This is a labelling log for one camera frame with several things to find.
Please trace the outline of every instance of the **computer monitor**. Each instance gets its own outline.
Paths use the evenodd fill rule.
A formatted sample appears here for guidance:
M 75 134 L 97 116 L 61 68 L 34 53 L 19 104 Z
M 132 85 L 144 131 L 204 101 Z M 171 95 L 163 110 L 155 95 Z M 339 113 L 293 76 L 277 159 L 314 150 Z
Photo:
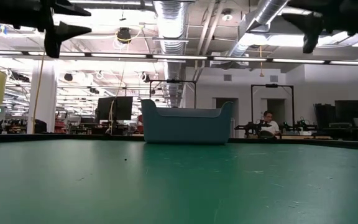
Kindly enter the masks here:
M 90 124 L 93 123 L 94 119 L 93 118 L 81 118 L 81 124 Z
M 353 122 L 358 118 L 358 100 L 335 101 L 336 122 Z
M 118 96 L 99 98 L 98 109 L 96 110 L 96 120 L 108 120 L 111 103 L 114 100 L 113 113 L 116 120 L 130 120 L 132 116 L 132 96 Z

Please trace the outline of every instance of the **blue plastic bin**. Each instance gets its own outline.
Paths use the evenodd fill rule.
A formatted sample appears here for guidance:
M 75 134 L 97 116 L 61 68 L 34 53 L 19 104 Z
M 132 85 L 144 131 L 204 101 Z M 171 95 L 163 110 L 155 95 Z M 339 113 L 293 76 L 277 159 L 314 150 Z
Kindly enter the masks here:
M 230 137 L 233 103 L 221 109 L 158 108 L 142 100 L 144 139 L 148 143 L 225 144 Z

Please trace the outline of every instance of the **man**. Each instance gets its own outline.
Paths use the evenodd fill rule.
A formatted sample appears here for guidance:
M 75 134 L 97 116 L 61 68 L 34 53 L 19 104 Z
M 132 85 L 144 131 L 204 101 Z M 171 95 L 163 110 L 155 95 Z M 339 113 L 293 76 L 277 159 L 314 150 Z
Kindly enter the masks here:
M 280 134 L 280 128 L 278 128 L 278 124 L 273 120 L 273 113 L 271 111 L 264 112 L 264 123 L 271 126 L 262 127 L 261 131 L 268 131 L 274 135 Z

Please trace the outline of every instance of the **green table surface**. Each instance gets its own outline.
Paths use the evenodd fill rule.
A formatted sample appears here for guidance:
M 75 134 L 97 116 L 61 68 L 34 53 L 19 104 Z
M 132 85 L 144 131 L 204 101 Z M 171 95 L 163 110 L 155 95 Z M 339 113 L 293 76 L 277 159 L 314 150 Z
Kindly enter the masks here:
M 358 150 L 0 143 L 0 224 L 6 223 L 355 224 Z

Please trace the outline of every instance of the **silver ventilation duct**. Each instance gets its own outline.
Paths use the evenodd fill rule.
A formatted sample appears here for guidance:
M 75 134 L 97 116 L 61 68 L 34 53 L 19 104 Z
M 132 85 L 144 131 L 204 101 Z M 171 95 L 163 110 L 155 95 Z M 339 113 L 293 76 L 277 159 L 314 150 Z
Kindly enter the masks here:
M 239 27 L 239 41 L 226 56 L 241 57 L 248 49 L 248 45 L 244 43 L 246 43 L 249 38 L 249 31 L 270 23 L 285 7 L 287 2 L 288 0 L 260 0 L 256 11 L 251 12 L 253 18 L 244 16 Z
M 185 22 L 188 3 L 177 1 L 155 1 L 155 12 L 158 15 L 159 36 L 167 39 L 182 39 L 185 36 Z M 181 55 L 185 51 L 185 43 L 177 40 L 161 41 L 163 54 Z M 182 65 L 177 62 L 165 62 L 165 79 L 183 79 Z M 180 105 L 183 85 L 167 85 L 170 106 Z

